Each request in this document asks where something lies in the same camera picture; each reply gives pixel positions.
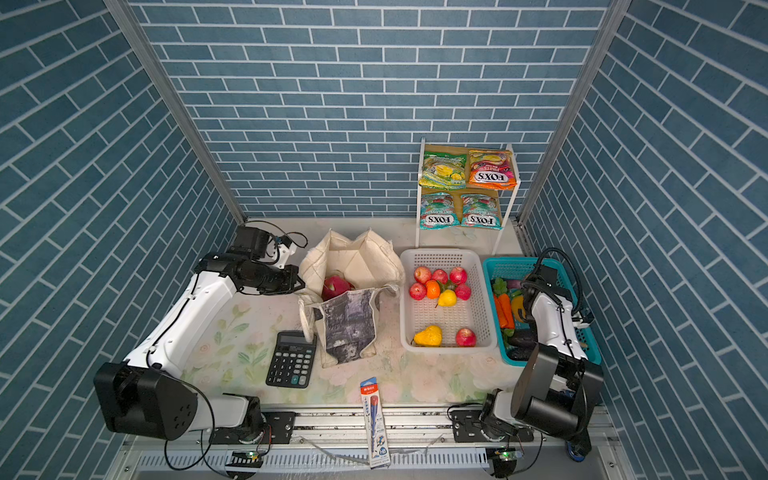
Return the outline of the pink dragon fruit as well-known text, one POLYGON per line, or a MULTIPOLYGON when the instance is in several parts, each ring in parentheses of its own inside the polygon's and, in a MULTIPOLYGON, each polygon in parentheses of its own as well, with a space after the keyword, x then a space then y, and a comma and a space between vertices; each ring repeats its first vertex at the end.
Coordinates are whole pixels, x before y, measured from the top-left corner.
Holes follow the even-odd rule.
POLYGON ((321 298, 323 301, 328 301, 354 289, 354 285, 344 277, 340 275, 332 275, 327 277, 323 282, 321 298))

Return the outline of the beige canvas tote bag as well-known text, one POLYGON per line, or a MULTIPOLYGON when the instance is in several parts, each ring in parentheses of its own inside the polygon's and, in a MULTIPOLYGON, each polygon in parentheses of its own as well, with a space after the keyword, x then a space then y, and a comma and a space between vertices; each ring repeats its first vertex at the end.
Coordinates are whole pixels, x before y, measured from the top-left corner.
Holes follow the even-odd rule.
POLYGON ((389 240, 369 229, 354 239, 333 230, 312 249, 299 266, 305 288, 297 292, 299 317, 305 337, 320 342, 321 365, 340 366, 376 354, 379 297, 397 297, 405 271, 389 240), (340 275, 355 287, 323 301, 324 280, 340 275))

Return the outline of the orange Fox's candy bag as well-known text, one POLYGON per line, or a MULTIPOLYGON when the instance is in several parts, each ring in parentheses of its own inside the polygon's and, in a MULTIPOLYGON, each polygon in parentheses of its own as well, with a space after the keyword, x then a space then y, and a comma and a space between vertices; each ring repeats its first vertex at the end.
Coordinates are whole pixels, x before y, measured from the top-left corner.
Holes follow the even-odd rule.
POLYGON ((517 185, 513 154, 509 150, 470 150, 467 185, 471 188, 512 190, 517 185))

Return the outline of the green yellow candy bag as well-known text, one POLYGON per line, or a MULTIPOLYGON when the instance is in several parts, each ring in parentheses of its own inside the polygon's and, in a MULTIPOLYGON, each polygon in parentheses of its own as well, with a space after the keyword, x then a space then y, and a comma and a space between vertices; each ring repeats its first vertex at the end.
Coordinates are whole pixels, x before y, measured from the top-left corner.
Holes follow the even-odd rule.
POLYGON ((426 151, 419 185, 432 189, 460 190, 466 187, 465 154, 426 151))

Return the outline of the purple eggplant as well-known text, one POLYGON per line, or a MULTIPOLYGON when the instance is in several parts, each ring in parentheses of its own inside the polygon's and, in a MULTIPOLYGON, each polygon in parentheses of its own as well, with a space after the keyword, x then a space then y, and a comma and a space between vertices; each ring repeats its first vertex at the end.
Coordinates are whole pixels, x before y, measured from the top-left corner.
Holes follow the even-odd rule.
POLYGON ((507 338, 508 346, 514 349, 533 349, 537 343, 537 335, 530 329, 516 330, 507 338))

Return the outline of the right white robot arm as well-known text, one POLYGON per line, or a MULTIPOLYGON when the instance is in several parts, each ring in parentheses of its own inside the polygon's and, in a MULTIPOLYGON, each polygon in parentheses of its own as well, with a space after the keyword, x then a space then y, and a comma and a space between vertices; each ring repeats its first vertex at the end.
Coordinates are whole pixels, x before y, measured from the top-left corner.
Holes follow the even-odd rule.
POLYGON ((523 308, 535 325, 537 342, 513 388, 486 397, 481 422, 493 439, 535 429, 585 456, 604 377, 577 341, 572 295, 557 280, 557 270, 539 260, 521 281, 523 308))

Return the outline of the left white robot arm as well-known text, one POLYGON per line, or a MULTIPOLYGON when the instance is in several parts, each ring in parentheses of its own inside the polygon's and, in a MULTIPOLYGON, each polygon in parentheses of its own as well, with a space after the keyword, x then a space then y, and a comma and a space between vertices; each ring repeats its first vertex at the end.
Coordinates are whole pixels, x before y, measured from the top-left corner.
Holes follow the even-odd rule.
POLYGON ((255 444, 266 421, 257 398, 208 396, 183 380, 183 368, 218 312, 245 289, 286 295, 303 289, 295 265, 255 261, 247 255, 210 253, 194 269, 182 296, 148 337, 120 362, 107 362, 93 384, 107 429, 173 441, 189 431, 224 432, 255 444))

